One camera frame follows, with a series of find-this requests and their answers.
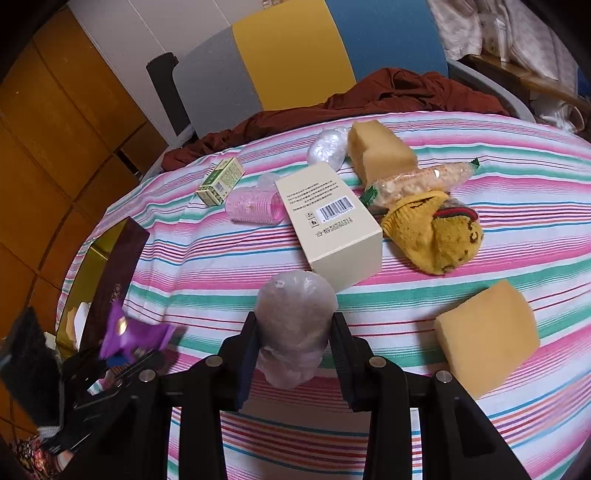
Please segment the brown cloth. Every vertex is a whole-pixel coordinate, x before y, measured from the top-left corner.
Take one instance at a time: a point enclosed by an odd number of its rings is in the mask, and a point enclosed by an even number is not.
[[[195,143],[171,150],[164,156],[162,168],[165,171],[176,170],[203,155],[306,125],[351,116],[417,111],[498,113],[509,116],[496,97],[476,92],[440,73],[419,75],[403,69],[380,69],[348,92],[337,93],[325,103],[258,112],[233,130],[207,134]]]

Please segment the plastic bag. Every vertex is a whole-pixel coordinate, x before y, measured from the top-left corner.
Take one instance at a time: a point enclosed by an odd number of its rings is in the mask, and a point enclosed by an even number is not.
[[[256,297],[261,332],[257,368],[276,388],[290,390],[312,377],[326,350],[335,291],[313,272],[273,275]]]
[[[478,159],[453,162],[413,170],[373,182],[361,196],[366,207],[390,209],[403,197],[439,190],[449,192],[472,177],[480,166]]]
[[[347,136],[349,128],[338,127],[322,130],[312,142],[306,153],[308,165],[327,162],[334,171],[338,171],[347,156]]]

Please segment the pink plastic container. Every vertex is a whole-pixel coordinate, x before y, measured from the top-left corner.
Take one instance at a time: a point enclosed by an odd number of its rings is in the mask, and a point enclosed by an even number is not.
[[[285,207],[277,190],[243,187],[228,194],[226,213],[239,222],[277,225],[285,216]]]

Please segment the barcode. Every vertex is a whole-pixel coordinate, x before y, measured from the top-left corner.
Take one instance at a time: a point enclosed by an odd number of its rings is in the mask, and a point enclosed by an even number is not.
[[[348,212],[349,210],[353,210],[353,204],[349,201],[347,197],[342,197],[338,200],[335,200],[332,203],[329,203],[327,206],[319,208],[316,210],[318,213],[318,217],[322,223],[328,222],[333,218],[342,215],[343,213]]]

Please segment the yellow sock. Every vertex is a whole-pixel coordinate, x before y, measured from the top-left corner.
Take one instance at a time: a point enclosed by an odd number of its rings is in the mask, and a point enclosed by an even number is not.
[[[433,275],[474,258],[483,237],[476,212],[437,191],[403,198],[381,225],[410,261]]]

